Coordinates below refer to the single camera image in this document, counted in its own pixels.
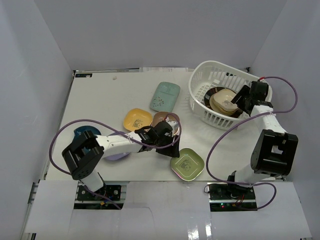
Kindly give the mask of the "yellow square panda plate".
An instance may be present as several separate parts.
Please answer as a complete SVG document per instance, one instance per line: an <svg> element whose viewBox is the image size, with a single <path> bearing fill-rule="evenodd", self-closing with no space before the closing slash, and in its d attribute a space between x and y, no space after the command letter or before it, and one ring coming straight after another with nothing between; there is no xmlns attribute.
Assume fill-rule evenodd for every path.
<svg viewBox="0 0 320 240"><path fill-rule="evenodd" d="M123 120L123 127L133 132L145 126L150 126L153 121L153 116L150 112L140 108L131 109Z"/></svg>

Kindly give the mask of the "cream square panda plate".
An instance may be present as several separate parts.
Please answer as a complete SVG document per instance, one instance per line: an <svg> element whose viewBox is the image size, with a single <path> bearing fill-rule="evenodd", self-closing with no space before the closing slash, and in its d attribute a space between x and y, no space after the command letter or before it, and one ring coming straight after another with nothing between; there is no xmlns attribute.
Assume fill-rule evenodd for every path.
<svg viewBox="0 0 320 240"><path fill-rule="evenodd" d="M236 93L229 89L222 89L214 93L210 97L210 103L217 107L221 112L233 113L239 108L235 103L232 103Z"/></svg>

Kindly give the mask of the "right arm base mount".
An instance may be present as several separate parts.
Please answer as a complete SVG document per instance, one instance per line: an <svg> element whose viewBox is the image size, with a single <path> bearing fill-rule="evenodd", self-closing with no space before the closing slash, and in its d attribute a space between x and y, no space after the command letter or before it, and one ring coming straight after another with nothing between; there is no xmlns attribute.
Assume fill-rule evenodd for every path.
<svg viewBox="0 0 320 240"><path fill-rule="evenodd" d="M207 184L204 193L208 195L211 212L257 211L256 195L253 187L235 184Z"/></svg>

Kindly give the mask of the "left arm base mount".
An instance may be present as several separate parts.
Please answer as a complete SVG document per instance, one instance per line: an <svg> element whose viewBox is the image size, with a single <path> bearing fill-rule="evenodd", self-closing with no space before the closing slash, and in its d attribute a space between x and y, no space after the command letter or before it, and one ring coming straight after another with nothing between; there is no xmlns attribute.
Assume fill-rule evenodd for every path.
<svg viewBox="0 0 320 240"><path fill-rule="evenodd" d="M124 205L122 186L118 184L105 185L95 194L79 185L74 201L75 210L121 210Z"/></svg>

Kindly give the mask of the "round black rimmed plate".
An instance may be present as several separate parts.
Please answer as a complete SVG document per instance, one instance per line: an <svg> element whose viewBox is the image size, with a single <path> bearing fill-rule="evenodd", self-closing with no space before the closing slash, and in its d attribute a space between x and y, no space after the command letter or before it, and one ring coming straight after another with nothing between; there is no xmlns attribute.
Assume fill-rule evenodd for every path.
<svg viewBox="0 0 320 240"><path fill-rule="evenodd" d="M206 94L204 95L204 104L205 104L205 106L206 106L207 108L213 110L213 109L210 107L209 100L210 100L210 98L211 98L211 96L212 96L213 94L215 94L215 93L217 93L218 91L223 90L223 89L231 90L231 89L225 88L225 87L213 87L213 88L209 89L209 90L206 92ZM238 118L242 113L243 113L243 111L242 111L241 109L239 109L236 113L234 113L233 115L231 115L231 116L229 116L229 117Z"/></svg>

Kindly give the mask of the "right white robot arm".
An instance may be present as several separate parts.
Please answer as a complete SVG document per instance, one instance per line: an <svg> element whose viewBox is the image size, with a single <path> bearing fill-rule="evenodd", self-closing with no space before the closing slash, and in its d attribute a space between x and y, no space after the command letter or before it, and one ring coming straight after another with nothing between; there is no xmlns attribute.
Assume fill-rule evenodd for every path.
<svg viewBox="0 0 320 240"><path fill-rule="evenodd" d="M234 171L225 188L226 195L236 200L248 188L267 178L287 176L292 169L298 137L288 133L278 122L273 105L267 101L269 85L261 80L244 85L232 99L239 109L249 115L260 130L250 163Z"/></svg>

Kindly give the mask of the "brown square plate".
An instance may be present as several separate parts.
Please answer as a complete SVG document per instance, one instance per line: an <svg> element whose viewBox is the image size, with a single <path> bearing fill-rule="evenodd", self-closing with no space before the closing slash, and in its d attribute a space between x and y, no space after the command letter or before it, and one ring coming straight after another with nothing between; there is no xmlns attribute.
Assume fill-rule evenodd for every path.
<svg viewBox="0 0 320 240"><path fill-rule="evenodd" d="M152 120L152 124L151 126L152 127L155 127L159 122L161 121L166 121L166 120L172 120L172 121L176 121L178 122L180 119L179 117L175 117L172 115L171 112L166 112L166 111L160 111L160 112L157 112L154 116L153 116L153 120ZM173 135L177 135L180 133L180 127L179 127L179 124L176 126L176 128L173 130Z"/></svg>

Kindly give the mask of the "green square panda plate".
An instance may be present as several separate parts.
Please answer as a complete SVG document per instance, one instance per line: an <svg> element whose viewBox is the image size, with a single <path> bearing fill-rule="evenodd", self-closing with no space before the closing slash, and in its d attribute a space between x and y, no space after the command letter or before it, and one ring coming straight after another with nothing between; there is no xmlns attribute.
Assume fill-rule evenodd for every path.
<svg viewBox="0 0 320 240"><path fill-rule="evenodd" d="M179 151L179 157L170 160L173 172L183 181L194 181L204 170L205 162L191 148L183 148Z"/></svg>

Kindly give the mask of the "orange square panda plate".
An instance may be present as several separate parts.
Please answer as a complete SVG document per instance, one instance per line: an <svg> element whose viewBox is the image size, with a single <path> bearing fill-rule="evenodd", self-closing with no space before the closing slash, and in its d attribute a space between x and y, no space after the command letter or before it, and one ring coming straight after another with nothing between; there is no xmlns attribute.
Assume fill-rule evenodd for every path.
<svg viewBox="0 0 320 240"><path fill-rule="evenodd" d="M213 96L209 99L209 105L214 111L226 116L231 116L239 110L235 104L231 103L227 99L224 99L222 102L218 102Z"/></svg>

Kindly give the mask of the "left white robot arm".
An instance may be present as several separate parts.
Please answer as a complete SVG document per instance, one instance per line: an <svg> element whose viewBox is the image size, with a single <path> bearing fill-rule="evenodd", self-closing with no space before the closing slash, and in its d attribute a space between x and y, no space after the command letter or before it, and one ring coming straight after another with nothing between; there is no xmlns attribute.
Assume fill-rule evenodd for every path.
<svg viewBox="0 0 320 240"><path fill-rule="evenodd" d="M153 149L158 154L177 158L180 156L180 136L175 130L179 126L179 121L165 119L156 126L144 126L130 133L105 136L85 131L62 151L62 157L72 179L82 182L90 196L99 200L106 193L105 183L96 170L101 159Z"/></svg>

